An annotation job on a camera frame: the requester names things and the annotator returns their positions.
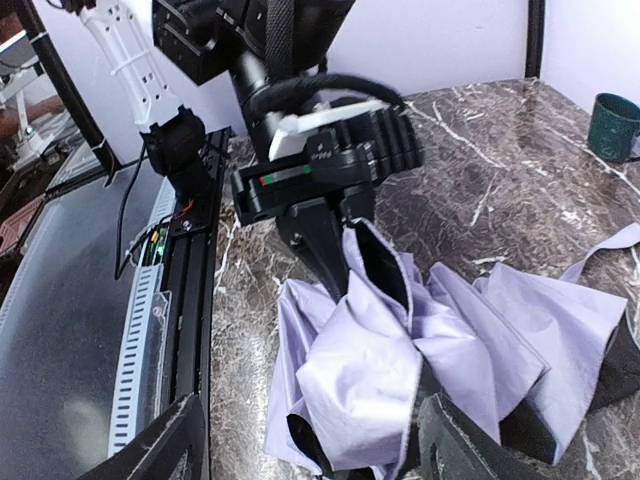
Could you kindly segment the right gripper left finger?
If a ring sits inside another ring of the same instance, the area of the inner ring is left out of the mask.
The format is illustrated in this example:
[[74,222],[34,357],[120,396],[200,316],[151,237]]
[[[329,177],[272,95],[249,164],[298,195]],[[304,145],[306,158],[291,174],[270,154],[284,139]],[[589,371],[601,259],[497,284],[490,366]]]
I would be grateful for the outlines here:
[[121,451],[82,475],[84,479],[200,479],[206,425],[197,394],[173,402]]

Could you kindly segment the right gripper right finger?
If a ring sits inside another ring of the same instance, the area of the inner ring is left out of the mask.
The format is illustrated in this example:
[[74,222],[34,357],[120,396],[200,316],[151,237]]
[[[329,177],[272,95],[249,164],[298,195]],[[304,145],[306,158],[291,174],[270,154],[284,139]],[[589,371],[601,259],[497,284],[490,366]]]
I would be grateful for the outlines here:
[[423,479],[526,480],[535,471],[499,446],[442,393],[424,399],[418,413]]

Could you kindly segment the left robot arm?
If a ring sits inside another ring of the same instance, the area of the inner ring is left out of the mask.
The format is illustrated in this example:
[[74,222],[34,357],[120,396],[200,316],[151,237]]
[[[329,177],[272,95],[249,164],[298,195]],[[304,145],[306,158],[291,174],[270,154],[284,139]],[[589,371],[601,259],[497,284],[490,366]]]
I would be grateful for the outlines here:
[[232,177],[242,225],[274,219],[329,294],[347,290],[342,232],[414,150],[398,94],[327,71],[348,1],[64,1],[108,58],[142,153],[186,202],[211,185],[203,121],[158,72],[162,52],[196,84],[229,74],[258,163]]

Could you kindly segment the lavender folding umbrella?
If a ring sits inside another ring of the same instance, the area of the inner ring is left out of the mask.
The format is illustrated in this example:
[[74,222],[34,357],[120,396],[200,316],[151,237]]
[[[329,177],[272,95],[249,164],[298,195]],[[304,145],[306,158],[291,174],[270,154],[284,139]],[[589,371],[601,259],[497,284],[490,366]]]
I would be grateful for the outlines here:
[[494,446],[559,462],[587,412],[639,388],[625,298],[498,263],[427,274],[367,220],[341,246],[347,289],[284,283],[264,449],[311,473],[394,479],[421,393],[443,393]]

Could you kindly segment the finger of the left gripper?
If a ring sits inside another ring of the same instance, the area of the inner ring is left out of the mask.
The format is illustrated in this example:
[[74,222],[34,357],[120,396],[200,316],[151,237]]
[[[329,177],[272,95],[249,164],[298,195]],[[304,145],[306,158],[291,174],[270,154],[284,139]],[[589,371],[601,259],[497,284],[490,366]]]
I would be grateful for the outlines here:
[[321,281],[333,300],[347,291],[342,226],[324,197],[299,202],[277,218],[281,240]]

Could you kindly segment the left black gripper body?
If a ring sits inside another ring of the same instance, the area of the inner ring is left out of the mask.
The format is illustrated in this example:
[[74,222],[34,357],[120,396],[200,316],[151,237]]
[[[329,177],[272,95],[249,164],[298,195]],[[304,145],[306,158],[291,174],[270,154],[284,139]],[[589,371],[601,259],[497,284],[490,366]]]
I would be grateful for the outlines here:
[[375,181],[373,144],[344,147],[334,129],[312,135],[299,153],[231,175],[241,225],[282,216],[297,203]]

